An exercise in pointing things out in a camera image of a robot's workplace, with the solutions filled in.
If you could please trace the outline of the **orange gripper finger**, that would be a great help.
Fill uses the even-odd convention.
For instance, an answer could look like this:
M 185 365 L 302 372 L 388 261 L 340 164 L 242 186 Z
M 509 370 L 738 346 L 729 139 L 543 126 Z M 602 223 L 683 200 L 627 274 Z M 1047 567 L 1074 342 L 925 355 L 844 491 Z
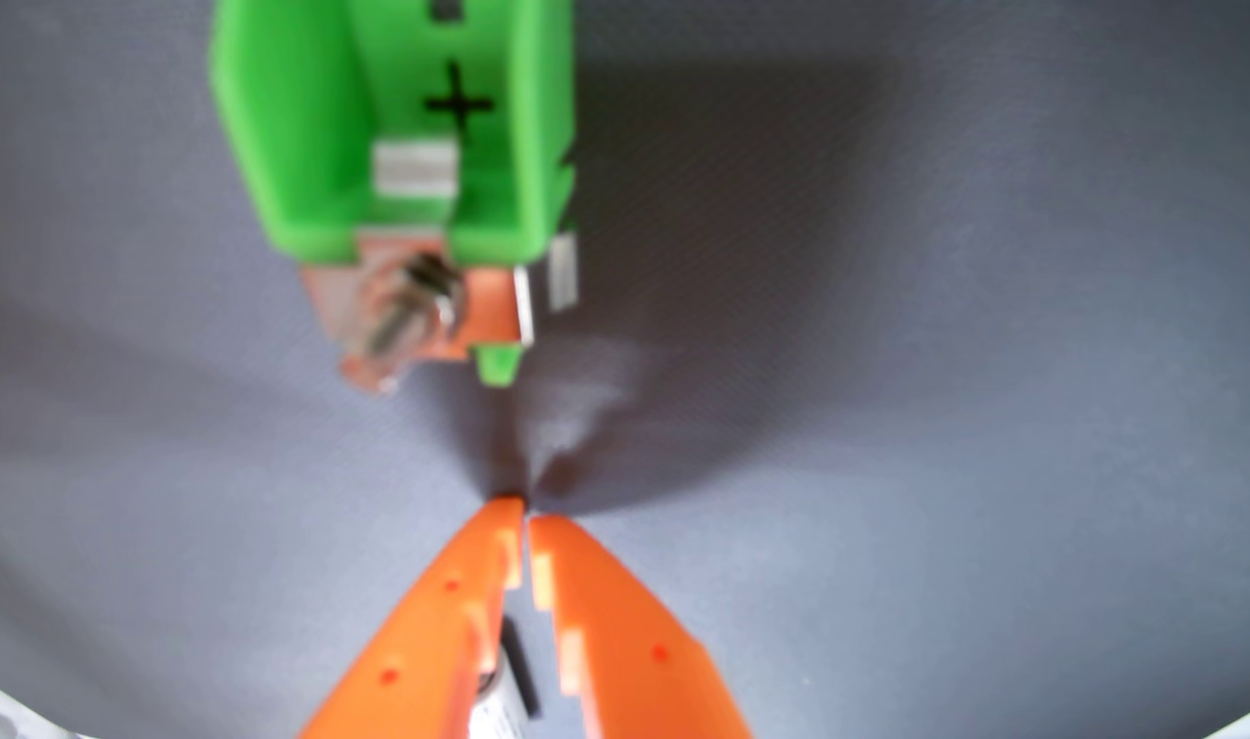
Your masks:
M 468 738 L 498 668 L 504 596 L 521 585 L 525 504 L 484 504 L 438 551 L 301 738 Z
M 588 738 L 752 738 L 706 648 L 576 521 L 529 519 L 532 598 Z

